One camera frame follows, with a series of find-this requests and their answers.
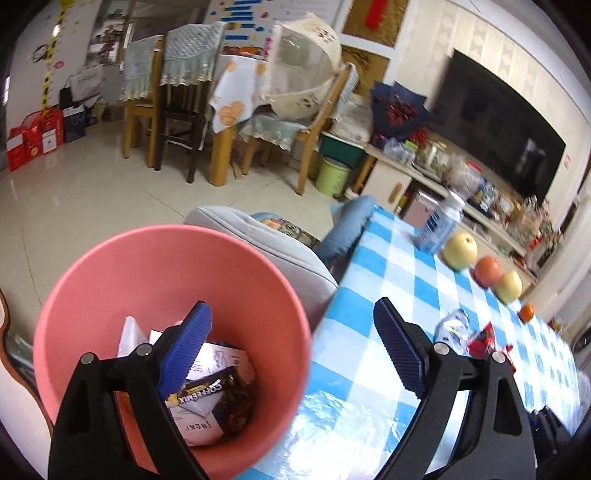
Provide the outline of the large yellow pear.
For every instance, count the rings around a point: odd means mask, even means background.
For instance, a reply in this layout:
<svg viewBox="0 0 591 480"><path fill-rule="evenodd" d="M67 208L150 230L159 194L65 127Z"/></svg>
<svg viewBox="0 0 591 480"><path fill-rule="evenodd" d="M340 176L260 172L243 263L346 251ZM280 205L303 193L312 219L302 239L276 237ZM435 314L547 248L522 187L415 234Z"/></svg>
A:
<svg viewBox="0 0 591 480"><path fill-rule="evenodd" d="M522 290L522 280L516 271L504 273L493 286L494 294L505 305L517 300Z"/></svg>

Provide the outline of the grey sofa cushion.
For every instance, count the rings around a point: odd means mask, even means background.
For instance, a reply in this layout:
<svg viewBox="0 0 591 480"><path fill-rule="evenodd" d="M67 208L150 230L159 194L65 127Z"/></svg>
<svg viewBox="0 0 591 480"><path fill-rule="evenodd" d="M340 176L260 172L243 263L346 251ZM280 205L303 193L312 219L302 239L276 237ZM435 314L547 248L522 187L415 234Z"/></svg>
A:
<svg viewBox="0 0 591 480"><path fill-rule="evenodd" d="M338 282L310 247L228 206L197 207L184 223L228 234L266 256L294 288L311 331L318 328L338 290Z"/></svg>

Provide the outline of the red wrapper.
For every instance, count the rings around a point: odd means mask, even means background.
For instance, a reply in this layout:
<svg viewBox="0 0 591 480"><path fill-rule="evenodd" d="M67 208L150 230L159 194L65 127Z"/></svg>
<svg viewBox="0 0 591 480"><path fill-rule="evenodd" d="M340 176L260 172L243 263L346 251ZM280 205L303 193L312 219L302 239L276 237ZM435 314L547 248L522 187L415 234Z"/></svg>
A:
<svg viewBox="0 0 591 480"><path fill-rule="evenodd" d="M499 347L497 344L496 333L494 326L489 322L482 330L473 334L467 343L468 354L474 358L486 359L487 357L498 353L509 364L509 368L513 374L516 373L516 367L511 358L511 351L513 346L511 344L505 344Z"/></svg>

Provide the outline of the red gift box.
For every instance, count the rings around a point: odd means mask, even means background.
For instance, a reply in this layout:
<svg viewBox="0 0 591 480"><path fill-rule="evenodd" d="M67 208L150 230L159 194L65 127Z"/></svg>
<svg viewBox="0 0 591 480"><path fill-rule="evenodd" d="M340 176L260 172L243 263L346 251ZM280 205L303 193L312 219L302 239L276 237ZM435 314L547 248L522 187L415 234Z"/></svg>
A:
<svg viewBox="0 0 591 480"><path fill-rule="evenodd" d="M59 108L27 115L20 126L10 130L6 144L9 170L13 172L55 151L63 142L63 114Z"/></svg>

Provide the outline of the white blue snack bag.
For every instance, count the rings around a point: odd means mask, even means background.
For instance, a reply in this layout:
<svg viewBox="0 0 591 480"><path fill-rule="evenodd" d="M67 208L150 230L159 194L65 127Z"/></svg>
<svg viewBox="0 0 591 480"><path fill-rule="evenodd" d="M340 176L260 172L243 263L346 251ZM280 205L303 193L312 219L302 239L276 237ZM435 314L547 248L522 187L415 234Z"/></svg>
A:
<svg viewBox="0 0 591 480"><path fill-rule="evenodd" d="M256 371L245 350L223 342L205 343L183 385L230 366L238 369L242 387L183 405L173 406L165 401L188 446L209 446L235 436L242 432L252 418L256 406Z"/></svg>

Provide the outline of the pink trash bin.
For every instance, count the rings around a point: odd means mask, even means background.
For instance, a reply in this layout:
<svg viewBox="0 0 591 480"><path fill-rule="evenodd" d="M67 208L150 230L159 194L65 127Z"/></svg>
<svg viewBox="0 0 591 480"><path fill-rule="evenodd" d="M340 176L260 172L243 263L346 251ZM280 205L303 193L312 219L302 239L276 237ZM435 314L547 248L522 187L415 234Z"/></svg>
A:
<svg viewBox="0 0 591 480"><path fill-rule="evenodd" d="M311 328L290 283L255 248L211 229L148 226L115 236L77 260L41 310L33 342L43 406L55 418L81 355L117 353L126 317L149 332L182 320L198 301L209 337L245 350L256 410L242 433L194 456L214 479L255 479L256 465L294 421L308 382Z"/></svg>

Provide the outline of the dark blue flower bouquet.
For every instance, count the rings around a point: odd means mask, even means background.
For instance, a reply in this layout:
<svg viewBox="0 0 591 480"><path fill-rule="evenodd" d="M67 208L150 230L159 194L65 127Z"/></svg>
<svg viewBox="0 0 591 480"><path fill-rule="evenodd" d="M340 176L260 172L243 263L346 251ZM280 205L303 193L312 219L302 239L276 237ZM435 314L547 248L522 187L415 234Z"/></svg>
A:
<svg viewBox="0 0 591 480"><path fill-rule="evenodd" d="M370 89L374 132L387 139L407 139L430 121L431 113L425 105L426 101L426 96L398 82L393 85L375 82Z"/></svg>

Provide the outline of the yellow-green pear left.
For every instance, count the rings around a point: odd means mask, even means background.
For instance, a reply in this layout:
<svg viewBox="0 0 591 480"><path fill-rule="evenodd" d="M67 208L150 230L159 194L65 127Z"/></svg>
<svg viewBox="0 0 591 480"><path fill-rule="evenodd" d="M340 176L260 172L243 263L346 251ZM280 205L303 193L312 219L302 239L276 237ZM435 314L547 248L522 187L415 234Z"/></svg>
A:
<svg viewBox="0 0 591 480"><path fill-rule="evenodd" d="M466 232L452 235L442 252L446 264L455 271L465 270L478 259L478 244L474 237Z"/></svg>

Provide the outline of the clear blue plastic wrapper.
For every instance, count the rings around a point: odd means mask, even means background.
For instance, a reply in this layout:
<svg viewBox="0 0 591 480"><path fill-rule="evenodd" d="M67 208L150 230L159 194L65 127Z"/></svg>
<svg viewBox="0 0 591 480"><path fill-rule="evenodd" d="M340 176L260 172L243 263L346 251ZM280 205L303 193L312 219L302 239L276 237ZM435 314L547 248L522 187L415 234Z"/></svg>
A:
<svg viewBox="0 0 591 480"><path fill-rule="evenodd" d="M471 335L472 329L467 312L464 309L456 309L438 323L434 342L447 344L458 355L467 355Z"/></svg>

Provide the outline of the black coffee sachet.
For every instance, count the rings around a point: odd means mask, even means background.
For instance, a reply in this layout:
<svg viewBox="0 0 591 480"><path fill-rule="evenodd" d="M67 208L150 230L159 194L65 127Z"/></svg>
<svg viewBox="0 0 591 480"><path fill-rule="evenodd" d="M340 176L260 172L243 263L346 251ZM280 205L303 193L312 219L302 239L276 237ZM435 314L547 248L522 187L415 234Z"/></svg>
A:
<svg viewBox="0 0 591 480"><path fill-rule="evenodd" d="M183 405L240 387L242 387L242 379L238 374L238 369L235 366L230 366L204 378L186 382L178 392L171 394L166 402L173 406Z"/></svg>

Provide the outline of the red apple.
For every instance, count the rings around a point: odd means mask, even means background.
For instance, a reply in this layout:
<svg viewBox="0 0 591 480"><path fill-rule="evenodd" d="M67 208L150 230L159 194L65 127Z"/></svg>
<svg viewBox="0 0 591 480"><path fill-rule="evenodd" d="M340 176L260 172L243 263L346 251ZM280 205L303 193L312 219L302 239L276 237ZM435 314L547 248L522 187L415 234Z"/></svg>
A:
<svg viewBox="0 0 591 480"><path fill-rule="evenodd" d="M500 279L502 269L499 261L493 256L481 258L473 268L473 278L483 289L491 288Z"/></svg>

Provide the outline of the wooden dining chair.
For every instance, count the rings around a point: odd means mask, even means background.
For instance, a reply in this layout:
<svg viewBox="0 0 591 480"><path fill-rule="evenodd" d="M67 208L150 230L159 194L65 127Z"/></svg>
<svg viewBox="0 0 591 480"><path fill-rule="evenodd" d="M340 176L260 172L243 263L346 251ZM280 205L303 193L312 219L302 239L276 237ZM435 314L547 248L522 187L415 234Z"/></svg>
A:
<svg viewBox="0 0 591 480"><path fill-rule="evenodd" d="M332 82L329 94L325 98L318 113L311 119L297 121L284 120L271 112L256 113L245 122L239 135L245 141L245 152L242 156L240 169L242 174L249 174L252 166L252 159L256 154L259 143L266 143L290 152L294 144L301 144L301 161L298 168L298 179L295 192L298 195L304 194L305 184L308 179L308 172L311 168L312 154L317 148L318 140L325 128L332 121L339 100L344 93L349 95L355 90L356 82L359 81L356 65L348 62Z"/></svg>

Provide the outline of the pink storage box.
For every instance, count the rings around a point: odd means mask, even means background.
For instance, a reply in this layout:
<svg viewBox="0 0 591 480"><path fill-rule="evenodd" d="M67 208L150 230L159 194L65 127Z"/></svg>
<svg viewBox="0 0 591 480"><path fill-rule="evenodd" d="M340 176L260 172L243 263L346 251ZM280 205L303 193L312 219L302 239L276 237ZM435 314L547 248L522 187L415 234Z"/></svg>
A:
<svg viewBox="0 0 591 480"><path fill-rule="evenodd" d="M422 229L436 210L439 201L423 191L415 192L402 211L402 219L416 229Z"/></svg>

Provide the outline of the black flat television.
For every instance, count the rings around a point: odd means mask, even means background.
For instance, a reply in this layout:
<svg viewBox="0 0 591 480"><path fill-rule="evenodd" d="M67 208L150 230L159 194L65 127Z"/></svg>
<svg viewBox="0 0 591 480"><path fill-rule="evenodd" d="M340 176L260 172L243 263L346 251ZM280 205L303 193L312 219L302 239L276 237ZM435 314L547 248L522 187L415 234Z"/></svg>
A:
<svg viewBox="0 0 591 480"><path fill-rule="evenodd" d="M456 50L431 112L435 132L495 172L521 197L544 200L565 142L509 84Z"/></svg>

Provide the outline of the wooden dining table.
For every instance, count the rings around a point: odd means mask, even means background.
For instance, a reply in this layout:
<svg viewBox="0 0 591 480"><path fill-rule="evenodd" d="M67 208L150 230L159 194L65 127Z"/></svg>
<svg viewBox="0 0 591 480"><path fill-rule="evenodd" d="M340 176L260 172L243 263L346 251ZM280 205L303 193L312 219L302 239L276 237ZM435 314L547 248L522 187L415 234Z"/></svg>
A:
<svg viewBox="0 0 591 480"><path fill-rule="evenodd" d="M208 103L213 142L208 181L215 187L226 182L238 126L266 103L262 95L266 67L266 60L257 57L219 55L217 58Z"/></svg>

